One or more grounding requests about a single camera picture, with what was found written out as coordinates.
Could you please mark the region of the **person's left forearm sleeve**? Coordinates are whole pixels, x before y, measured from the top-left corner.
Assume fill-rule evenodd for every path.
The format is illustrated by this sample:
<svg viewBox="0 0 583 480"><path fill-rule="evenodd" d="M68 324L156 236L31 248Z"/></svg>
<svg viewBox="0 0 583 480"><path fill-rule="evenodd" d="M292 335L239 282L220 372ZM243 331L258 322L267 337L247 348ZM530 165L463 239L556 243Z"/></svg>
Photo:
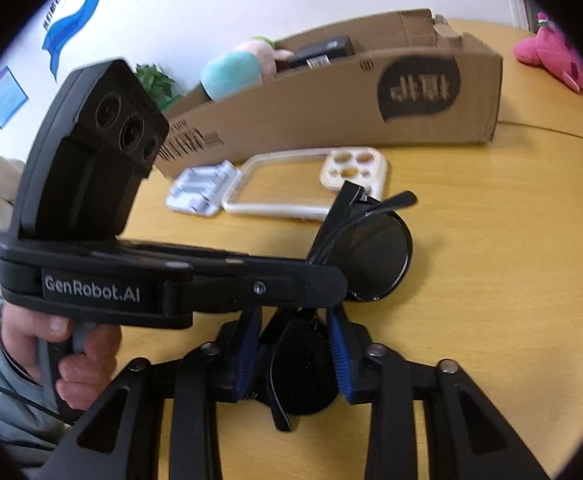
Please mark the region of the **person's left forearm sleeve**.
<svg viewBox="0 0 583 480"><path fill-rule="evenodd" d="M2 307L0 299L0 328ZM37 478L67 430L43 388L8 355L0 337L0 442L26 478Z"/></svg>

